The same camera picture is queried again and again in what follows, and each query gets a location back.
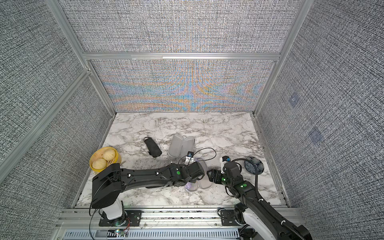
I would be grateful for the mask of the lilac umbrella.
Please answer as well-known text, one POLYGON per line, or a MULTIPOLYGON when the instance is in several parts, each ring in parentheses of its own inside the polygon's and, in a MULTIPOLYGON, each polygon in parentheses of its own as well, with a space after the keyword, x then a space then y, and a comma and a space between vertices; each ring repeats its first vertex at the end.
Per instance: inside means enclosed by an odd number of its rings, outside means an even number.
POLYGON ((195 192, 199 189, 199 185, 198 185, 198 181, 195 181, 195 182, 188 182, 186 185, 185 185, 185 190, 187 192, 195 192))

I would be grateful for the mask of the grey umbrella case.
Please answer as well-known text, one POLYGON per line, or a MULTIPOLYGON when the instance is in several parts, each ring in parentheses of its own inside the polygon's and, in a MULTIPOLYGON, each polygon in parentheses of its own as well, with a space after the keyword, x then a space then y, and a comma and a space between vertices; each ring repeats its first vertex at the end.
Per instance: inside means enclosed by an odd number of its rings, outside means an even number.
POLYGON ((173 158, 186 156, 188 152, 193 152, 195 148, 195 138, 174 134, 168 149, 168 155, 173 158))
POLYGON ((204 171, 205 171, 205 176, 202 180, 199 180, 198 181, 198 185, 199 185, 199 189, 208 189, 212 186, 212 182, 209 181, 209 177, 208 177, 208 167, 206 165, 206 163, 204 161, 201 161, 200 164, 202 165, 204 171))

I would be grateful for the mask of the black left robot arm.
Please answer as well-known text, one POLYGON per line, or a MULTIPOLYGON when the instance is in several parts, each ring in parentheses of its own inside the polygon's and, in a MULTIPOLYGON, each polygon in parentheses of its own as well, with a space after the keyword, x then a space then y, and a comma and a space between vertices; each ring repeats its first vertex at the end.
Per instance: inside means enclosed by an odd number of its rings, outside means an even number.
POLYGON ((120 164, 111 164, 92 179, 91 208, 103 210, 100 227, 127 226, 132 221, 124 204, 119 200, 120 193, 138 188, 183 187, 195 183, 205 176, 202 165, 171 163, 165 167, 147 170, 123 169, 120 164))

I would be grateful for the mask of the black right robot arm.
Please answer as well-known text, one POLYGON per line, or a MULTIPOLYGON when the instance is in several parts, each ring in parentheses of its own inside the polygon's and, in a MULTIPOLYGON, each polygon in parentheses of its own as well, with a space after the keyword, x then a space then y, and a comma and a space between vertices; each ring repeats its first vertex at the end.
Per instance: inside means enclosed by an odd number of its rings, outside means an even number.
POLYGON ((239 220, 252 227, 264 240, 311 240, 303 225, 296 226, 277 212, 261 196, 256 186, 246 181, 236 162, 224 164, 224 171, 209 170, 210 182, 224 185, 234 198, 240 200, 235 209, 239 220))

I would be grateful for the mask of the dark blue flower bowl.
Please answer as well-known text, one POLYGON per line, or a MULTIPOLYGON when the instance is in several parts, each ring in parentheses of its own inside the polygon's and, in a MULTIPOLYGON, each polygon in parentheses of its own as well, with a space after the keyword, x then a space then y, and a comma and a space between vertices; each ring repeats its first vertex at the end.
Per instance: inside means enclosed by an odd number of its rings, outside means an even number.
POLYGON ((246 171, 252 175, 261 175, 265 170, 263 162, 252 156, 246 157, 246 161, 244 161, 244 167, 246 171))

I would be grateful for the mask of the white steamed bun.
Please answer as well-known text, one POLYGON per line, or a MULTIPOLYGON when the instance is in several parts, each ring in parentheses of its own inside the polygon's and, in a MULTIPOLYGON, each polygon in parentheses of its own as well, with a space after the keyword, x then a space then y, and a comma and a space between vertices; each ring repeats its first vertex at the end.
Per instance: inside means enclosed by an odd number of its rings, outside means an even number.
POLYGON ((107 149, 104 151, 102 158, 106 161, 113 161, 116 158, 116 151, 114 149, 107 149))
POLYGON ((92 162, 92 168, 94 170, 103 170, 107 167, 107 161, 104 158, 98 158, 92 162))

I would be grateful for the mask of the yellow bamboo steamer basket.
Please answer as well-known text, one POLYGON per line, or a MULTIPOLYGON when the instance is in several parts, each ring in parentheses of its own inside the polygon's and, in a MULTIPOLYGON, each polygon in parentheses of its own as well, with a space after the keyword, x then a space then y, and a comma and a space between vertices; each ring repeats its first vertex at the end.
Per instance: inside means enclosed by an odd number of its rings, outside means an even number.
POLYGON ((90 168, 95 173, 100 173, 111 164, 121 163, 122 158, 118 151, 113 147, 104 147, 97 150, 90 158, 90 168))

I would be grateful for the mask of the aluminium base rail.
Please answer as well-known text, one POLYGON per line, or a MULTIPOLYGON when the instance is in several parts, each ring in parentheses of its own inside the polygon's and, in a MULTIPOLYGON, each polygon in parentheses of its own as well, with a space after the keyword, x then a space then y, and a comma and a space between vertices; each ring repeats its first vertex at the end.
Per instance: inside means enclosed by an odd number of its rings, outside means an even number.
POLYGON ((128 222, 104 222, 101 210, 62 210, 53 240, 240 240, 260 239, 251 223, 235 220, 232 206, 136 206, 126 209, 128 222))

